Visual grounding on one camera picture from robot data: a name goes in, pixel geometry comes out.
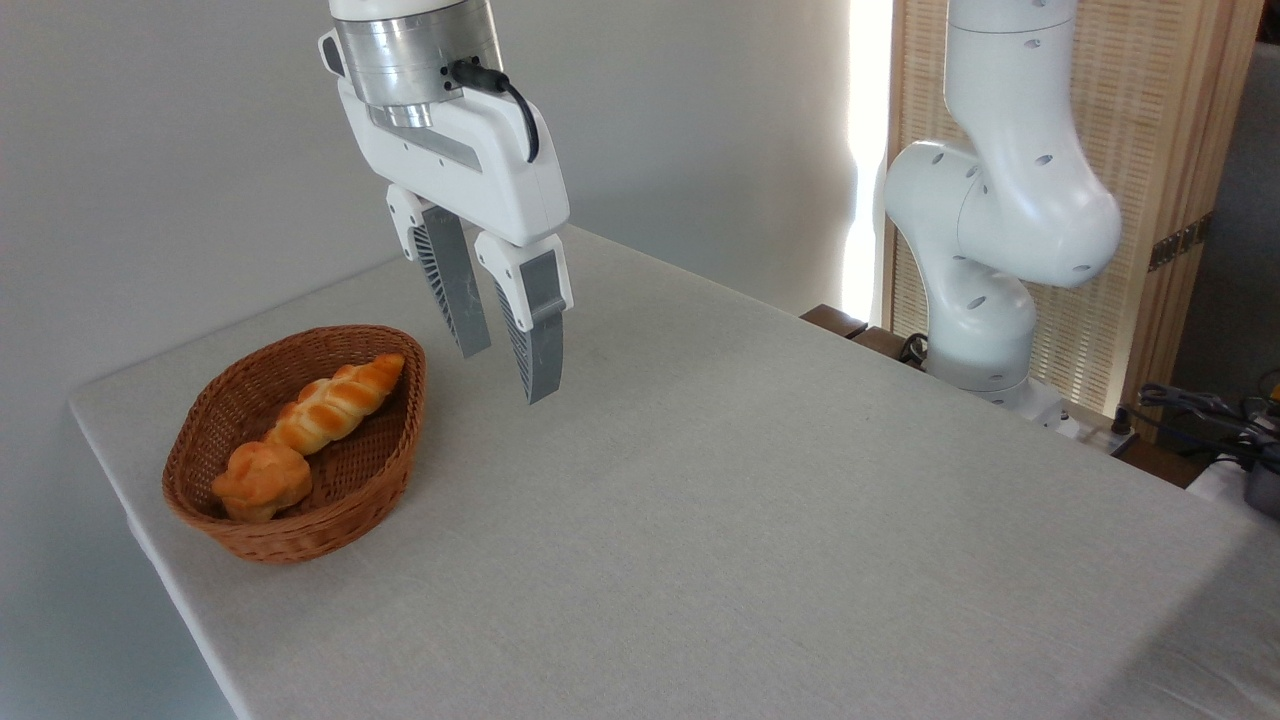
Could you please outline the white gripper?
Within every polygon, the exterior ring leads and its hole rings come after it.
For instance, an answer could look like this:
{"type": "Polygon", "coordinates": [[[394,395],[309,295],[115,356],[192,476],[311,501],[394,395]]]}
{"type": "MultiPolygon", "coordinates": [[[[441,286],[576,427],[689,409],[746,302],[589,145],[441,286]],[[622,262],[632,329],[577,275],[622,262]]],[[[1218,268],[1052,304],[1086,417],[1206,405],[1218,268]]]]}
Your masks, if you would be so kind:
{"type": "Polygon", "coordinates": [[[570,204],[540,110],[529,108],[539,140],[530,161],[525,117],[507,95],[465,90],[431,105],[428,128],[388,129],[374,123],[351,82],[339,81],[338,94],[365,160],[393,183],[387,206],[402,252],[422,268],[462,356],[492,340],[460,218],[489,231],[475,241],[477,260],[494,279],[527,402],[554,393],[564,365],[563,314],[573,307],[556,233],[570,204]]]}

